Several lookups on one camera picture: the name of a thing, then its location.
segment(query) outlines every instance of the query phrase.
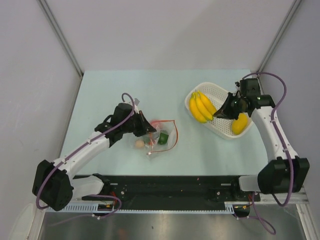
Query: gray wall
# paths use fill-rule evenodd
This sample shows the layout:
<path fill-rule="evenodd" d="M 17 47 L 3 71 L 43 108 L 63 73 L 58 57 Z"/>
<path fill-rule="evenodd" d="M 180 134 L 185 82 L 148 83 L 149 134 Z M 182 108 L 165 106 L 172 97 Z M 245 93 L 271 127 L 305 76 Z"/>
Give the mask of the gray wall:
<path fill-rule="evenodd" d="M 281 125 L 300 157 L 307 157 L 310 170 L 305 189 L 320 227 L 320 1 L 302 4 L 266 71 L 282 77 L 287 84 L 287 97 L 279 107 Z M 278 101 L 283 93 L 281 83 L 264 77 L 265 93 Z"/>
<path fill-rule="evenodd" d="M 80 79 L 36 0 L 2 0 L 0 23 L 0 239 L 6 240 L 35 202 L 38 163 L 58 157 Z"/>

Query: egg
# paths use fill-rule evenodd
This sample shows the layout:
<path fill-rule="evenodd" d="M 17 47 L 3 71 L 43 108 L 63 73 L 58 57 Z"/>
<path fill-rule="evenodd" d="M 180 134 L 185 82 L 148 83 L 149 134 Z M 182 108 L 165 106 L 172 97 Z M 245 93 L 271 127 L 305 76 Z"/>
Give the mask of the egg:
<path fill-rule="evenodd" d="M 137 141 L 135 141 L 134 146 L 137 149 L 142 149 L 145 146 L 145 142 L 143 140 L 141 140 L 141 139 L 138 139 Z"/>

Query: white wall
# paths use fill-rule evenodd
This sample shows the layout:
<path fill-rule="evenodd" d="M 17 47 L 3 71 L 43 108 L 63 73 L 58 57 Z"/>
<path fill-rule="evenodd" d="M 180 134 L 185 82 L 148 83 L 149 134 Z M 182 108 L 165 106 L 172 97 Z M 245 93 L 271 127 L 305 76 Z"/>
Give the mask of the white wall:
<path fill-rule="evenodd" d="M 279 107 L 281 125 L 300 157 L 308 158 L 310 170 L 305 189 L 320 228 L 320 1 L 306 0 L 265 70 L 282 77 L 287 97 Z M 264 77 L 265 93 L 278 101 L 281 83 Z"/>
<path fill-rule="evenodd" d="M 0 23 L 0 239 L 6 240 L 35 201 L 38 163 L 58 157 L 80 79 L 36 0 L 2 0 Z"/>
<path fill-rule="evenodd" d="M 256 70 L 293 1 L 47 2 L 82 70 Z"/>

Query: metal floor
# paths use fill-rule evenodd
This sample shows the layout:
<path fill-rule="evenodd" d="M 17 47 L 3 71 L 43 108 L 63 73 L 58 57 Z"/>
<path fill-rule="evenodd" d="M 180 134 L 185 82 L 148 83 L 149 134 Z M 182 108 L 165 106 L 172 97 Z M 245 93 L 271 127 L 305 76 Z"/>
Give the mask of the metal floor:
<path fill-rule="evenodd" d="M 304 240 L 295 205 L 258 205 L 263 218 L 275 227 L 276 236 L 254 219 L 232 215 L 119 213 L 107 219 L 81 217 L 57 226 L 50 224 L 78 213 L 46 213 L 39 240 Z"/>

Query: yellow banana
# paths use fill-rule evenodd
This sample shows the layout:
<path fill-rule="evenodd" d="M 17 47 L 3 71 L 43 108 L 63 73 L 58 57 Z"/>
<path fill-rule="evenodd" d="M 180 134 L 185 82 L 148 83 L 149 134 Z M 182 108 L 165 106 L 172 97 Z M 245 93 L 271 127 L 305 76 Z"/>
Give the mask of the yellow banana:
<path fill-rule="evenodd" d="M 206 109 L 197 92 L 195 93 L 195 104 L 199 112 L 205 117 L 205 119 L 207 119 L 208 121 L 212 121 L 214 119 L 212 114 Z"/>
<path fill-rule="evenodd" d="M 206 123 L 206 118 L 201 114 L 201 112 L 198 110 L 196 105 L 196 93 L 193 92 L 191 95 L 191 98 L 189 100 L 189 110 L 192 114 L 192 116 L 199 122 L 199 123 Z"/>
<path fill-rule="evenodd" d="M 202 92 L 198 91 L 198 94 L 205 108 L 209 111 L 209 113 L 211 113 L 211 115 L 213 115 L 217 111 L 215 106 L 211 103 L 210 99 Z"/>

